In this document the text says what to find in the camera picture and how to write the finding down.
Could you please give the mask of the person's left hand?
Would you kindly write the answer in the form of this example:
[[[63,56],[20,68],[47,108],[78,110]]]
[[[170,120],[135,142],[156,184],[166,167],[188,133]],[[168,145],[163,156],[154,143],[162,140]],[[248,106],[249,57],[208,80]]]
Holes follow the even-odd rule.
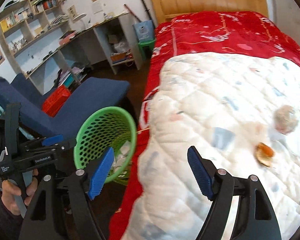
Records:
[[[26,189],[27,197],[24,200],[24,204],[29,206],[33,195],[35,194],[38,186],[38,180],[36,176],[38,175],[38,170],[34,169],[32,173],[32,182]],[[1,200],[4,206],[10,211],[13,215],[20,215],[19,207],[17,206],[14,197],[21,196],[21,189],[10,183],[7,180],[2,181],[2,196]]]

